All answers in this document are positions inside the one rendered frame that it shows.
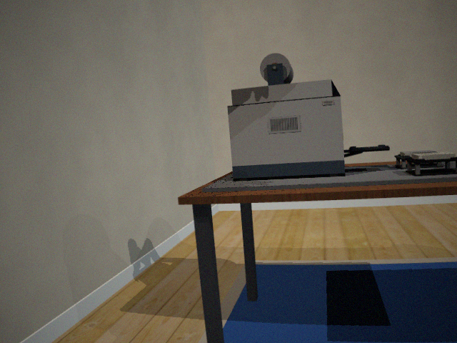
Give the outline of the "white well plate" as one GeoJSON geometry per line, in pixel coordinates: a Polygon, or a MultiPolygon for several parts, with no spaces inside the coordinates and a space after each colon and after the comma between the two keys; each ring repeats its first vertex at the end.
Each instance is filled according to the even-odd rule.
{"type": "Polygon", "coordinates": [[[451,157],[456,157],[456,154],[450,152],[434,152],[434,153],[421,153],[421,154],[412,154],[412,159],[450,159],[451,157]]]}

